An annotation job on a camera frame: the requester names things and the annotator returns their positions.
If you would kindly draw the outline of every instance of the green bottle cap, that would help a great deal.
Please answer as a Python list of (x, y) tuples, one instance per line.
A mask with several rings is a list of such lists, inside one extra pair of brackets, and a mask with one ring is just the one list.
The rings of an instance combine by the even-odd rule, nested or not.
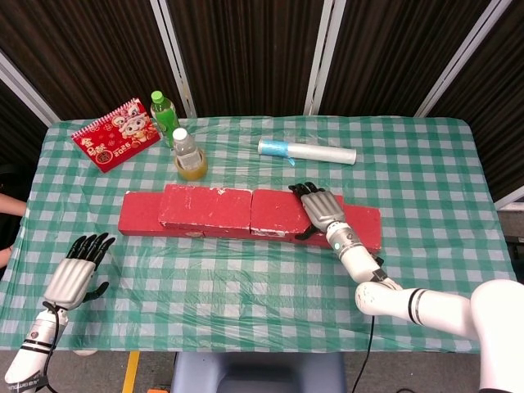
[(156, 90), (151, 93), (151, 100), (153, 100), (155, 104), (161, 104), (162, 101), (164, 101), (164, 94), (162, 94), (160, 90)]

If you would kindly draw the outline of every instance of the floor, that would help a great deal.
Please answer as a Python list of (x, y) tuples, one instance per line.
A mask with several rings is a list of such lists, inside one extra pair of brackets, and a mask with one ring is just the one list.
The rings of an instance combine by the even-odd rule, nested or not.
[[(524, 212), (500, 212), (500, 222), (507, 236), (524, 237)], [(16, 352), (2, 352), (0, 372), (7, 371)], [(354, 380), (364, 360), (364, 353), (348, 353), (347, 386)], [(52, 386), (63, 392), (122, 391), (128, 352), (97, 352), (80, 357), (57, 351), (49, 367)], [(479, 356), (437, 353), (371, 353), (359, 383), (359, 392), (395, 393), (407, 387), (416, 393), (477, 392)], [(134, 391), (147, 393), (158, 385), (170, 385), (173, 376), (173, 353), (142, 352), (138, 363)]]

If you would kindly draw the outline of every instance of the plastic bottle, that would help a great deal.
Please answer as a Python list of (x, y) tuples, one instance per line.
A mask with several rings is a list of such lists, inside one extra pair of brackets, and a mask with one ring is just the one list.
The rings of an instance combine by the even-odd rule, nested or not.
[(156, 119), (167, 146), (173, 147), (173, 131), (180, 127), (174, 105), (159, 90), (151, 93), (151, 100), (151, 116)]
[(206, 154), (198, 148), (195, 139), (186, 129), (173, 131), (174, 164), (180, 176), (186, 180), (197, 180), (207, 173)]

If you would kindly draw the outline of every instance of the green checkered tablecloth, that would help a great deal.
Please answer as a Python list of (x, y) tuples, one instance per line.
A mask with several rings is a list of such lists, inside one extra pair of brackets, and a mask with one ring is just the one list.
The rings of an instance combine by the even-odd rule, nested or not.
[[(0, 282), (0, 348), (20, 346), (51, 276), (85, 233), (116, 236), (92, 287), (99, 300), (69, 313), (60, 348), (99, 350), (365, 350), (370, 318), (356, 284), (329, 250), (279, 242), (126, 237), (128, 190), (181, 183), (163, 142), (108, 174), (54, 124), (45, 138), (15, 250)], [(382, 213), (382, 258), (405, 288), (469, 296), (514, 278), (470, 128), (461, 120), (401, 117), (254, 117), (184, 120), (208, 155), (197, 184), (272, 188), (313, 180)], [(353, 147), (354, 166), (259, 156), (260, 138)], [(475, 351), (477, 344), (378, 317), (374, 350)]]

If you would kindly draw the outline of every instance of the bottle label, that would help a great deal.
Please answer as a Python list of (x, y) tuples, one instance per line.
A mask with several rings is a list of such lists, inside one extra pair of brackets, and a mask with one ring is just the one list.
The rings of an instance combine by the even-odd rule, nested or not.
[(200, 156), (199, 150), (195, 150), (193, 153), (179, 156), (177, 158), (178, 163), (185, 170), (195, 170), (202, 165), (202, 157)]

